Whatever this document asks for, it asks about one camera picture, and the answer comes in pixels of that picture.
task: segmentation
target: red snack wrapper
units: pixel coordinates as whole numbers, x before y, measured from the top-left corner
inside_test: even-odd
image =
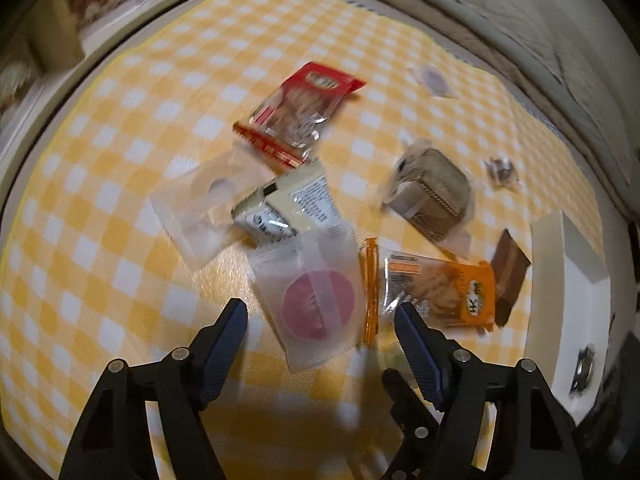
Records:
[[[322,128],[345,95],[366,83],[310,62],[286,79],[234,130],[257,149],[296,168],[309,156]]]

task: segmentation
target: logo on wrapper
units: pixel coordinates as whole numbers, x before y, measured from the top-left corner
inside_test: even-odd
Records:
[[[325,74],[318,72],[309,72],[305,76],[305,81],[310,85],[315,86],[321,90],[335,90],[340,84]]]
[[[472,316],[477,316],[483,306],[482,285],[478,280],[471,280],[466,290],[466,309]]]

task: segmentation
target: small candy wrapper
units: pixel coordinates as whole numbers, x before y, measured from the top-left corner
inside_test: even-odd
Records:
[[[231,216],[259,244],[340,221],[317,158],[256,189],[232,209]]]
[[[516,168],[508,158],[504,156],[490,157],[489,160],[484,160],[483,163],[489,180],[495,188],[506,187],[507,189],[517,190],[520,187]]]

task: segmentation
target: white wall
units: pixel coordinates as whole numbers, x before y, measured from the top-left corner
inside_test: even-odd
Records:
[[[623,88],[637,88],[640,56],[625,31],[602,0],[553,0],[571,18],[610,78]],[[640,128],[627,132],[633,146],[640,146]]]

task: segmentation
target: metal screw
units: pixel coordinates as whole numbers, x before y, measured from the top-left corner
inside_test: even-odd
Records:
[[[189,357],[189,349],[186,346],[180,346],[171,352],[171,357],[175,361],[184,361]]]
[[[469,359],[471,359],[471,354],[469,350],[458,348],[455,352],[453,352],[453,357],[455,357],[455,359],[457,361],[460,361],[461,363],[466,363],[467,361],[469,361]]]
[[[122,359],[115,359],[109,363],[108,369],[112,374],[117,374],[124,368],[124,361]]]
[[[520,366],[522,366],[527,372],[536,371],[536,364],[531,359],[523,359],[520,361]]]
[[[417,428],[415,428],[414,435],[417,438],[425,438],[428,434],[429,430],[427,430],[427,428],[425,428],[424,426],[418,426]]]

